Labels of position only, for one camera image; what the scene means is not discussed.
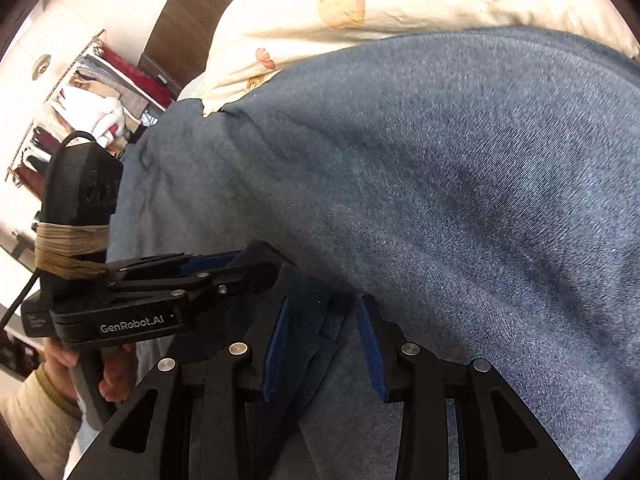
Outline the clothes rack with garments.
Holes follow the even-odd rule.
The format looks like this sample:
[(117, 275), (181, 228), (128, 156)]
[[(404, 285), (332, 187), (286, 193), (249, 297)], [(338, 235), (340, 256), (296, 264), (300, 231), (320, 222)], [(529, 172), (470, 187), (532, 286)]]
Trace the clothes rack with garments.
[(36, 197), (43, 193), (47, 163), (66, 136), (85, 131), (117, 154), (136, 130), (155, 124), (176, 97), (163, 76), (151, 76), (120, 56), (104, 29), (73, 58), (40, 54), (27, 82), (34, 95), (21, 109), (25, 125), (2, 179)]

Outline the wooden headboard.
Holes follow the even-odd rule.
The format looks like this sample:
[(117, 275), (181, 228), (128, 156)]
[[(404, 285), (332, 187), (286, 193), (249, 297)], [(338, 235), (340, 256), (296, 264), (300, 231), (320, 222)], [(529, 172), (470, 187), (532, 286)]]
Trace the wooden headboard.
[(215, 29), (232, 0), (167, 0), (138, 67), (173, 96), (203, 73)]

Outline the blue-grey bed blanket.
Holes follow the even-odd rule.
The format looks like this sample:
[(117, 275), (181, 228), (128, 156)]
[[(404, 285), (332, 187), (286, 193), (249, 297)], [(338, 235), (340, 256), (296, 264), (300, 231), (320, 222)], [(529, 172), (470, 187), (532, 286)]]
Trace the blue-grey bed blanket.
[(639, 429), (639, 66), (536, 28), (373, 41), (124, 157), (107, 257), (263, 240), (495, 365), (584, 479)]

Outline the cream fruit-print pillow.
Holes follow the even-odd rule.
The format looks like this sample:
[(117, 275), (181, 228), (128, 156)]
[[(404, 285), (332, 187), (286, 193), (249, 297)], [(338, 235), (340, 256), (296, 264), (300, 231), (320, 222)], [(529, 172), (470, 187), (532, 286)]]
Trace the cream fruit-print pillow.
[(209, 115), (307, 58), (403, 34), (501, 26), (569, 32), (639, 54), (612, 0), (232, 0), (204, 72), (180, 98), (201, 100)]

